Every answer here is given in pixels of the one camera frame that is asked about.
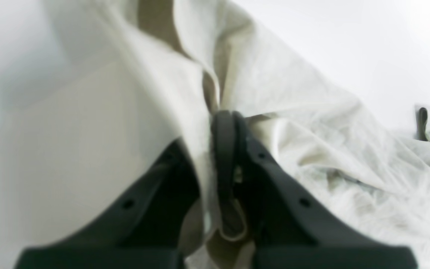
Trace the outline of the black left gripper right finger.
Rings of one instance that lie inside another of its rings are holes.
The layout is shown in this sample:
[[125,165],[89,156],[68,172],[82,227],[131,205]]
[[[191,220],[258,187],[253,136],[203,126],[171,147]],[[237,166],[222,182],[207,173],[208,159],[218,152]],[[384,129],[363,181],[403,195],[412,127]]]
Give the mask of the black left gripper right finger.
[[412,251],[370,239],[288,175],[239,112],[212,124],[217,197],[229,238],[252,236],[251,269],[416,269]]

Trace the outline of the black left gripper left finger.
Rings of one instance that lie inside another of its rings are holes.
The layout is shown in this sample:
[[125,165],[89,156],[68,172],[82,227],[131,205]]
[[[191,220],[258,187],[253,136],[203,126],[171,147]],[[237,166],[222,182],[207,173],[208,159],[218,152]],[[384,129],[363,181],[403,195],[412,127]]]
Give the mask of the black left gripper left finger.
[[88,225],[26,248],[17,269],[184,269],[178,249],[186,213],[200,192],[181,139]]

